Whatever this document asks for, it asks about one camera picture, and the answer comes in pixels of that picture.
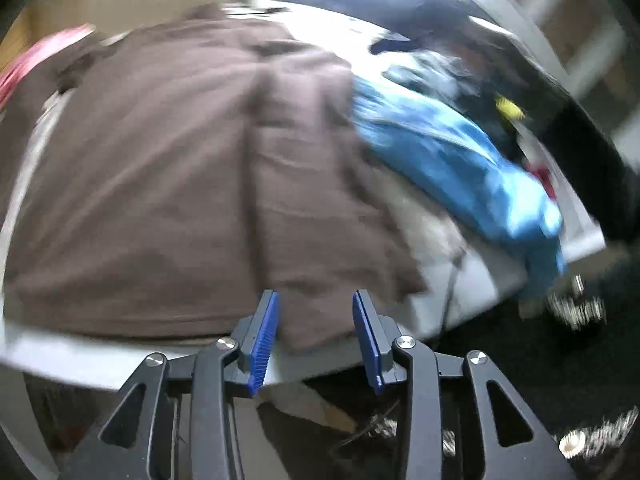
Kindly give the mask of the blue satin jacket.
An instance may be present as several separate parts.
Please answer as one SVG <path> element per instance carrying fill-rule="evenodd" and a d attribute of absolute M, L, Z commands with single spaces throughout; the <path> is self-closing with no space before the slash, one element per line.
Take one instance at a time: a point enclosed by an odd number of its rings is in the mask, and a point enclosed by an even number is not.
<path fill-rule="evenodd" d="M 399 84 L 360 76 L 352 117 L 385 166 L 524 263 L 524 296 L 544 292 L 564 273 L 559 206 L 474 122 Z"/>

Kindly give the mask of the brown sweatshirt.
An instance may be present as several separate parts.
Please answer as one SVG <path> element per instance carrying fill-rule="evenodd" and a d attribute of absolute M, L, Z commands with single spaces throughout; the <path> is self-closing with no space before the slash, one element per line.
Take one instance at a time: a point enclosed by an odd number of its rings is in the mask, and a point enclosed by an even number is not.
<path fill-rule="evenodd" d="M 354 77 L 277 23 L 204 6 L 35 67 L 1 121 L 9 320 L 112 338 L 228 333 L 267 288 L 305 351 L 424 292 L 352 123 Z"/>

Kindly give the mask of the pink plaid blanket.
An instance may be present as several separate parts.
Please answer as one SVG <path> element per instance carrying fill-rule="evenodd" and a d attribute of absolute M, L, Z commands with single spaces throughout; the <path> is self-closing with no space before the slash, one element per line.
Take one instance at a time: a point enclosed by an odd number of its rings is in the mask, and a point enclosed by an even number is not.
<path fill-rule="evenodd" d="M 479 238 L 396 172 L 378 168 L 375 174 L 382 197 L 425 281 L 430 272 L 456 263 L 461 269 L 470 266 L 473 274 L 480 274 L 480 270 L 489 276 L 494 274 L 490 267 L 490 258 L 498 256 L 494 248 L 488 246 L 486 254 Z"/>

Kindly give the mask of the pink folded garment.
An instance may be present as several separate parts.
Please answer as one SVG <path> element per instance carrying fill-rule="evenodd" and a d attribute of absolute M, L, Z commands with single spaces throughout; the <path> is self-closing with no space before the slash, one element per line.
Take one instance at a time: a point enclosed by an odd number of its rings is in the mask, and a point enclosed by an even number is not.
<path fill-rule="evenodd" d="M 83 40 L 95 30 L 96 26 L 93 24 L 83 24 L 60 30 L 55 34 L 40 39 L 17 58 L 14 58 L 1 72 L 1 107 L 6 105 L 20 81 L 35 67 L 58 52 Z"/>

